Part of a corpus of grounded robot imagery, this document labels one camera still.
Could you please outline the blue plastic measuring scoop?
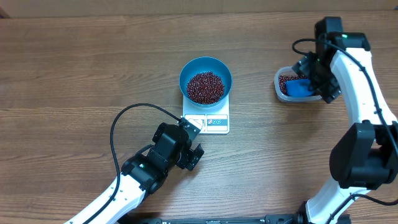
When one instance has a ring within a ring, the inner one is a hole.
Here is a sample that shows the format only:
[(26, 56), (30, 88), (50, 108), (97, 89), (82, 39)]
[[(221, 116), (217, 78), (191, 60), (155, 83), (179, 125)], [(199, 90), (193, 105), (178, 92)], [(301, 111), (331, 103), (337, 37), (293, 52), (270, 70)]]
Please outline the blue plastic measuring scoop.
[(286, 92), (293, 97), (312, 96), (314, 90), (309, 79), (290, 80), (285, 83)]

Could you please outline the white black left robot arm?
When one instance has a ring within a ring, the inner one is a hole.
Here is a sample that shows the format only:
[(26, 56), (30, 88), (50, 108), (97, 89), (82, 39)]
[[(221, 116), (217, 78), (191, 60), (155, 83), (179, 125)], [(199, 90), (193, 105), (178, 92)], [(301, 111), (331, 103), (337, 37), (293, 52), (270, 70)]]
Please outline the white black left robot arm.
[(193, 170), (204, 150), (191, 149), (192, 141), (203, 125), (193, 119), (182, 119), (178, 125), (161, 123), (152, 138), (153, 145), (143, 147), (121, 168), (120, 180), (112, 184), (68, 223), (116, 223), (138, 207), (165, 182), (174, 166)]

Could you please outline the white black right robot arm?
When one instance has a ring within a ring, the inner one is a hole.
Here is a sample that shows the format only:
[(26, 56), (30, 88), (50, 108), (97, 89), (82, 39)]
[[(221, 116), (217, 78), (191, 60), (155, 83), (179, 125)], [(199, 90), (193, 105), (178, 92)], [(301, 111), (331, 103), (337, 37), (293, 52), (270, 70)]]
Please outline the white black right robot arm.
[(327, 103), (343, 96), (349, 129), (331, 151), (330, 178), (302, 204), (295, 222), (344, 223), (341, 214), (358, 198), (397, 205), (368, 196), (397, 175), (397, 118), (378, 85), (366, 35), (344, 32), (340, 17), (324, 17), (314, 31), (315, 51), (304, 54), (294, 72)]

